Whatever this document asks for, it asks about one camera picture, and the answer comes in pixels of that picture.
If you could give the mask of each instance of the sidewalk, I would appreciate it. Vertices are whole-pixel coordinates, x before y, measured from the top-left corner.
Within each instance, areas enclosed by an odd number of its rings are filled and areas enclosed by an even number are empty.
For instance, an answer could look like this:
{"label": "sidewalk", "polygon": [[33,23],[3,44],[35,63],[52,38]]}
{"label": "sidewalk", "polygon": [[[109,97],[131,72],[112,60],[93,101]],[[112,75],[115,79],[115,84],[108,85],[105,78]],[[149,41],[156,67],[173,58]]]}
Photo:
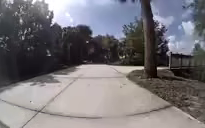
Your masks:
{"label": "sidewalk", "polygon": [[0,128],[205,128],[129,81],[135,68],[82,65],[0,89]]}

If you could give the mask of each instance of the foliage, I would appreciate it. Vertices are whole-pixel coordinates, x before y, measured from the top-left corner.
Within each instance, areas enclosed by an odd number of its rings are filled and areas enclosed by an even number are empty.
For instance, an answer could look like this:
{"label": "foliage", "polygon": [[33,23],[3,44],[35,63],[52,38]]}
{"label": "foliage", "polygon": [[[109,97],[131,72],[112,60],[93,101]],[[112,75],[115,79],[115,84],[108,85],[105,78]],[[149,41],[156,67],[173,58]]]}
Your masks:
{"label": "foliage", "polygon": [[[156,33],[156,44],[157,44],[157,54],[161,56],[162,61],[166,61],[166,53],[169,51],[168,40],[165,38],[165,33],[167,31],[166,27],[159,23],[158,21],[154,22],[155,33]],[[138,61],[136,62],[143,65],[144,63],[144,31],[142,20],[135,19],[134,22],[129,23],[128,25],[123,26],[123,33],[125,35],[126,48],[132,49],[133,52],[128,52],[131,54],[137,54]]]}
{"label": "foliage", "polygon": [[192,17],[195,22],[195,30],[205,42],[205,0],[194,0],[185,7],[192,10]]}
{"label": "foliage", "polygon": [[89,43],[88,50],[90,60],[94,62],[114,62],[119,59],[119,45],[120,42],[112,35],[98,35],[93,37]]}
{"label": "foliage", "polygon": [[62,28],[52,19],[44,1],[0,0],[0,81],[82,63],[90,27]]}
{"label": "foliage", "polygon": [[[205,44],[205,0],[194,0],[189,5],[186,5],[185,8],[192,10],[195,32],[201,37],[201,42]],[[195,61],[205,65],[205,46],[201,47],[200,44],[195,44],[193,54]],[[205,66],[197,67],[194,72],[194,76],[199,76],[196,79],[205,81]]]}

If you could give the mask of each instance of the fence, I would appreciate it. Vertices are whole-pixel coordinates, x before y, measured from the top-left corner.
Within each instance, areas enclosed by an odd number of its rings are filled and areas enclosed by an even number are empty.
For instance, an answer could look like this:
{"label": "fence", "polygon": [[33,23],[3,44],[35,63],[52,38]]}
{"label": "fence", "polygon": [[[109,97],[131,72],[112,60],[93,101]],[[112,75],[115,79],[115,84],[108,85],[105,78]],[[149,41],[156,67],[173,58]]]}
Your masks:
{"label": "fence", "polygon": [[195,61],[194,57],[191,55],[184,54],[173,54],[169,55],[169,68],[182,69],[182,68],[193,68],[197,66],[203,66],[203,62]]}

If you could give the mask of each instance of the tree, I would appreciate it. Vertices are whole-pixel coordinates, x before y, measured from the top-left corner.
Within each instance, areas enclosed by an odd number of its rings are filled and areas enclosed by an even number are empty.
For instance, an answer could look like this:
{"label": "tree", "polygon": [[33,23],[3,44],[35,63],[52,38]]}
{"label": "tree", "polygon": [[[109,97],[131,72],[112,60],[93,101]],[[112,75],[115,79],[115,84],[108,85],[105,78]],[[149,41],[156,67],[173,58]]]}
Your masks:
{"label": "tree", "polygon": [[86,44],[91,39],[91,35],[92,30],[86,25],[63,28],[63,41],[71,63],[80,64],[86,58]]}
{"label": "tree", "polygon": [[[168,40],[165,38],[165,33],[167,32],[166,27],[159,23],[158,21],[154,22],[155,33],[156,33],[156,54],[159,56],[159,63],[167,62],[167,52]],[[133,49],[137,54],[141,56],[141,63],[144,62],[144,31],[142,20],[135,19],[134,22],[129,23],[128,25],[123,26],[123,33],[126,38],[127,47]]]}
{"label": "tree", "polygon": [[192,10],[196,34],[205,42],[205,0],[194,0],[184,7]]}
{"label": "tree", "polygon": [[143,19],[143,30],[145,39],[145,63],[144,70],[147,78],[157,77],[157,62],[156,62],[156,38],[154,30],[153,13],[150,5],[150,0],[140,0],[141,12]]}

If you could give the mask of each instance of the green tree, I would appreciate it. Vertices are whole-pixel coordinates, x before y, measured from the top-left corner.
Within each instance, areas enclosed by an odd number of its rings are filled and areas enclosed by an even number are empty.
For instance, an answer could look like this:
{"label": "green tree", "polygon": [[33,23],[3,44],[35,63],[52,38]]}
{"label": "green tree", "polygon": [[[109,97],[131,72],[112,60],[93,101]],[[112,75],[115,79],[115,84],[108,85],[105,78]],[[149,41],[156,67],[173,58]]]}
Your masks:
{"label": "green tree", "polygon": [[194,0],[184,7],[192,10],[196,33],[205,42],[205,0]]}
{"label": "green tree", "polygon": [[[166,53],[169,51],[168,40],[165,38],[165,33],[167,31],[166,27],[159,23],[158,21],[154,22],[155,33],[156,33],[156,44],[157,50],[156,53],[159,55],[158,61],[167,61]],[[134,22],[129,23],[128,25],[123,26],[123,33],[126,38],[126,47],[133,49],[137,54],[142,56],[141,61],[144,62],[144,31],[142,20],[135,19]]]}

